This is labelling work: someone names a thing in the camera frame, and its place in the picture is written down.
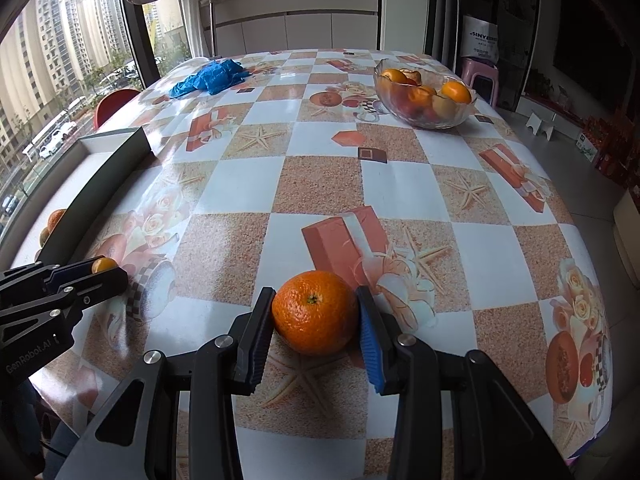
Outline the yellow cherry tomato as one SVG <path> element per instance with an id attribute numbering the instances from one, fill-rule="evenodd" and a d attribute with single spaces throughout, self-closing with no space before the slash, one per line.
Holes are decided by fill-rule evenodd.
<path id="1" fill-rule="evenodd" d="M 113 258 L 100 257 L 93 261 L 91 267 L 92 274 L 98 274 L 108 270 L 116 269 L 118 263 Z"/>

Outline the large orange mandarin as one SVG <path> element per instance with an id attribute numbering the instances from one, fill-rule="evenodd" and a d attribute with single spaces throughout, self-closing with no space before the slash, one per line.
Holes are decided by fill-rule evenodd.
<path id="1" fill-rule="evenodd" d="M 354 290 L 328 271 L 307 271 L 290 278 L 274 296 L 271 312 L 280 337 L 303 356 L 340 353 L 359 322 Z"/>

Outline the yellowish kiwi fruit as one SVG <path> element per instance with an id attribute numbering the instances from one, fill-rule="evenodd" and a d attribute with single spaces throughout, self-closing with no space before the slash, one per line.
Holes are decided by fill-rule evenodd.
<path id="1" fill-rule="evenodd" d="M 43 246 L 44 244 L 46 244 L 46 241 L 48 240 L 49 235 L 50 235 L 50 231 L 45 226 L 40 233 L 40 237 L 39 237 L 40 246 Z"/>

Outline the dark green tray box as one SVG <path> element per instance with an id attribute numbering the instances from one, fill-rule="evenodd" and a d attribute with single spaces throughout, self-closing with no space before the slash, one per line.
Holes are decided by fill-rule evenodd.
<path id="1" fill-rule="evenodd" d="M 149 154 L 151 147 L 140 127 L 77 140 L 17 206 L 2 234 L 2 269 L 35 261 L 64 264 L 82 256 L 81 243 L 93 222 Z M 40 246 L 40 233 L 57 209 L 66 213 Z"/>

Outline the patterned checkered tablecloth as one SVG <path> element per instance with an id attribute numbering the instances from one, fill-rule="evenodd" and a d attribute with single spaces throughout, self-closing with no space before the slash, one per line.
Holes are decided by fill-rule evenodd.
<path id="1" fill-rule="evenodd" d="M 154 159 L 89 238 L 132 291 L 87 311 L 34 385 L 82 431 L 148 350 L 226 332 L 264 287 L 331 271 L 401 327 L 501 368 L 567 460 L 608 426 L 610 331 L 588 250 L 550 177 L 485 102 L 449 131 L 378 99 L 366 51 L 243 58 L 250 78 L 168 96 L 191 60 L 126 104 Z"/>

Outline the red chair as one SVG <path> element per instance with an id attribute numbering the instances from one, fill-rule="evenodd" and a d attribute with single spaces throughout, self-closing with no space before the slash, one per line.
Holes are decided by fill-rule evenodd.
<path id="1" fill-rule="evenodd" d="M 123 88 L 109 93 L 101 99 L 93 114 L 93 128 L 98 130 L 123 106 L 140 94 L 137 89 Z"/>

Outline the blue crumpled gloves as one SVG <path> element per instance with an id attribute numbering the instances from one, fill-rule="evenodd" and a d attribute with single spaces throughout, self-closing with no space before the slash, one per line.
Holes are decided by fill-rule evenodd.
<path id="1" fill-rule="evenodd" d="M 240 84 L 250 72 L 241 64 L 227 58 L 212 61 L 197 73 L 177 82 L 168 92 L 171 99 L 182 98 L 194 91 L 206 91 L 210 96 Z"/>

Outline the pink plastic stool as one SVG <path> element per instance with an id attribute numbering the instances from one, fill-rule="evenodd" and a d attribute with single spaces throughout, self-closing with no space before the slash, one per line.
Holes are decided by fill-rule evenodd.
<path id="1" fill-rule="evenodd" d="M 497 66 L 480 58 L 464 58 L 462 79 L 490 106 L 495 107 L 498 100 L 499 72 Z"/>

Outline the white paper bag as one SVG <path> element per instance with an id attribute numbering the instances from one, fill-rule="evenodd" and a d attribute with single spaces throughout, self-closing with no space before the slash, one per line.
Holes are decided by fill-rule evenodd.
<path id="1" fill-rule="evenodd" d="M 465 15 L 462 21 L 460 56 L 496 65 L 499 59 L 498 26 Z"/>

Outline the white cabinet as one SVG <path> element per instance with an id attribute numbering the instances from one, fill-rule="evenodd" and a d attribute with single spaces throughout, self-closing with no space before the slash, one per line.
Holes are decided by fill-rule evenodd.
<path id="1" fill-rule="evenodd" d="M 219 56 L 380 45 L 382 0 L 202 0 L 207 45 Z"/>

